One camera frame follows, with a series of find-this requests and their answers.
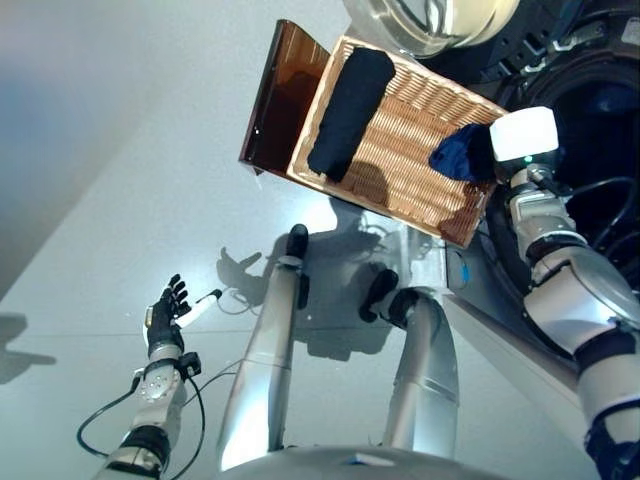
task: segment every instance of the black cable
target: black cable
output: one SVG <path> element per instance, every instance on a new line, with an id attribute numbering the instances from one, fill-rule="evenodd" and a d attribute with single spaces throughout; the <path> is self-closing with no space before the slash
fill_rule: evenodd
<path id="1" fill-rule="evenodd" d="M 205 388 L 207 388 L 207 386 L 209 386 L 211 383 L 215 382 L 216 380 L 218 380 L 221 377 L 224 377 L 226 375 L 235 375 L 236 372 L 227 372 L 227 370 L 229 370 L 232 367 L 235 367 L 236 365 L 238 365 L 242 360 L 238 360 L 236 362 L 233 362 L 229 365 L 227 365 L 226 367 L 224 367 L 222 370 L 220 370 L 218 373 L 216 373 L 213 377 L 211 377 L 209 380 L 207 380 L 202 387 L 200 387 L 200 392 L 202 392 Z M 193 401 L 193 399 L 196 398 L 196 395 L 192 395 L 189 400 L 187 400 L 186 402 L 184 402 L 183 407 L 186 407 L 187 405 L 189 405 L 189 403 L 191 403 Z"/>
<path id="2" fill-rule="evenodd" d="M 607 250 L 604 252 L 605 257 L 607 258 L 611 257 L 611 254 L 615 252 L 618 248 L 620 248 L 621 245 L 628 242 L 632 238 L 637 237 L 638 235 L 640 235 L 640 232 L 635 230 L 631 233 L 627 233 L 623 237 L 620 237 L 618 240 L 616 240 L 611 245 L 609 245 L 609 248 L 607 248 Z"/>
<path id="3" fill-rule="evenodd" d="M 636 196 L 637 185 L 636 181 L 631 177 L 611 177 L 606 180 L 600 180 L 599 182 L 591 183 L 589 185 L 583 185 L 582 187 L 578 187 L 568 193 L 566 197 L 574 198 L 577 195 L 581 195 L 586 192 L 590 192 L 595 190 L 596 188 L 603 187 L 605 185 L 610 185 L 612 183 L 627 183 L 629 185 L 629 193 L 627 194 L 627 199 L 624 204 L 618 211 L 615 217 L 611 219 L 609 224 L 602 229 L 602 231 L 596 236 L 596 238 L 591 242 L 591 246 L 596 249 L 600 246 L 602 241 L 609 235 L 611 229 L 627 214 L 629 209 L 633 206 L 633 201 Z"/>
<path id="4" fill-rule="evenodd" d="M 187 470 L 189 470 L 189 468 L 191 468 L 191 465 L 193 465 L 193 462 L 195 462 L 196 458 L 198 458 L 198 455 L 200 455 L 200 450 L 202 449 L 202 444 L 204 442 L 204 431 L 205 431 L 206 423 L 205 423 L 204 404 L 202 403 L 202 395 L 200 395 L 200 389 L 198 388 L 198 385 L 196 385 L 196 382 L 194 382 L 191 377 L 187 377 L 187 380 L 189 380 L 189 382 L 193 386 L 193 389 L 196 391 L 195 395 L 196 397 L 198 397 L 198 404 L 200 405 L 200 417 L 202 418 L 202 422 L 200 424 L 200 439 L 198 440 L 198 446 L 196 447 L 196 451 L 191 456 L 191 459 L 187 462 L 187 464 L 184 467 L 182 467 L 182 470 L 180 470 L 173 477 L 171 477 L 170 480 L 177 480 Z"/>
<path id="5" fill-rule="evenodd" d="M 89 418 L 87 418 L 84 422 L 82 422 L 82 424 L 78 428 L 78 431 L 76 432 L 76 440 L 78 441 L 78 444 L 85 451 L 89 452 L 92 455 L 95 455 L 96 457 L 100 457 L 100 458 L 107 458 L 109 456 L 108 454 L 106 454 L 104 452 L 101 452 L 100 450 L 96 450 L 95 448 L 90 446 L 87 442 L 85 442 L 84 438 L 82 438 L 82 433 L 84 432 L 84 429 L 87 428 L 89 426 L 89 424 L 91 424 L 91 422 L 93 422 L 96 418 L 98 418 L 104 412 L 106 412 L 107 410 L 115 407 L 120 402 L 126 400 L 131 395 L 133 395 L 135 393 L 136 389 L 138 388 L 138 385 L 140 384 L 140 378 L 141 378 L 141 375 L 139 375 L 139 374 L 137 374 L 135 377 L 133 377 L 133 380 L 131 381 L 131 388 L 129 388 L 129 391 L 127 393 L 125 393 L 124 395 L 121 395 L 120 397 L 116 398 L 115 400 L 107 403 L 104 407 L 96 410 Z"/>
<path id="6" fill-rule="evenodd" d="M 599 182 L 590 183 L 588 185 L 582 185 L 581 187 L 572 189 L 566 195 L 563 195 L 563 198 L 573 198 L 578 195 L 582 195 L 583 193 L 590 192 L 595 190 L 596 188 L 604 187 L 605 185 L 609 185 L 611 183 L 628 183 L 631 185 L 635 185 L 636 181 L 631 177 L 611 177 L 605 180 L 600 180 Z"/>

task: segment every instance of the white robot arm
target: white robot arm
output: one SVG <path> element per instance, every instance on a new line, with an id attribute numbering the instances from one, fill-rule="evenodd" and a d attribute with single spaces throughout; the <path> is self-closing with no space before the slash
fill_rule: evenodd
<path id="1" fill-rule="evenodd" d="M 158 302 L 147 309 L 149 363 L 132 386 L 137 390 L 138 411 L 129 432 L 94 480 L 159 479 L 169 464 L 186 400 L 184 382 L 200 373 L 198 355 L 184 353 L 180 327 L 175 324 L 175 319 L 190 310 L 184 288 L 185 283 L 175 275 Z"/>
<path id="2" fill-rule="evenodd" d="M 634 478 L 640 468 L 640 303 L 576 231 L 555 191 L 553 112 L 536 107 L 506 115 L 491 135 L 497 170 L 511 187 L 508 208 L 520 257 L 532 267 L 527 318 L 578 365 L 578 396 L 590 426 L 585 448 L 602 478 Z M 514 144 L 519 151 L 509 151 Z"/>

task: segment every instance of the gray floor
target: gray floor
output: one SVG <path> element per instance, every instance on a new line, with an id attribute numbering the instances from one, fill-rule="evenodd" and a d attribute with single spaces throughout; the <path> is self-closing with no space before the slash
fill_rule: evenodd
<path id="1" fill-rule="evenodd" d="M 11 26 L 0 31 L 12 40 L 0 42 L 0 80 L 18 65 L 58 102 L 43 115 L 32 95 L 13 98 L 13 113 L 40 123 L 26 121 L 29 135 L 0 135 L 10 153 L 0 167 L 3 478 L 90 478 L 100 462 L 77 447 L 75 429 L 144 363 L 144 309 L 173 273 L 195 297 L 229 287 L 185 330 L 201 381 L 236 360 L 296 222 L 312 232 L 312 287 L 297 318 L 286 443 L 378 443 L 404 334 L 359 322 L 354 306 L 371 262 L 421 283 L 439 244 L 236 162 L 276 19 L 330 47 L 349 23 L 341 2 L 81 3 L 37 15 L 28 2 L 0 7 Z M 2 111 L 5 133 L 20 117 Z M 596 478 L 459 336 L 456 347 L 458 460 L 514 479 Z M 208 434 L 186 478 L 211 478 L 229 385 L 226 377 L 205 390 Z M 112 448 L 134 408 L 105 415 L 88 437 Z M 173 469 L 191 454 L 198 421 L 186 409 Z"/>

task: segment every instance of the wicker basket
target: wicker basket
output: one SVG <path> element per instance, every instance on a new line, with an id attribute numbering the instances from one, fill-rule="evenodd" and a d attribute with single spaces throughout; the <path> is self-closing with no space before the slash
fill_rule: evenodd
<path id="1" fill-rule="evenodd" d="M 491 183 L 451 180 L 428 164 L 440 141 L 469 123 L 491 123 L 506 112 L 424 67 L 389 54 L 396 69 L 347 174 L 336 183 L 312 172 L 307 157 L 342 66 L 355 47 L 342 37 L 324 70 L 287 175 L 312 188 L 405 221 L 466 247 L 482 216 Z"/>

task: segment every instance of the navy blue cloth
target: navy blue cloth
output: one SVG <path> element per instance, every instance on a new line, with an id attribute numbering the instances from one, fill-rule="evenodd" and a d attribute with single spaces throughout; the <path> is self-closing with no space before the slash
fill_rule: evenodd
<path id="1" fill-rule="evenodd" d="M 454 180 L 494 180 L 489 125 L 472 123 L 445 138 L 429 157 L 429 165 Z"/>
<path id="2" fill-rule="evenodd" d="M 342 67 L 307 163 L 339 182 L 396 74 L 386 53 L 356 48 Z"/>

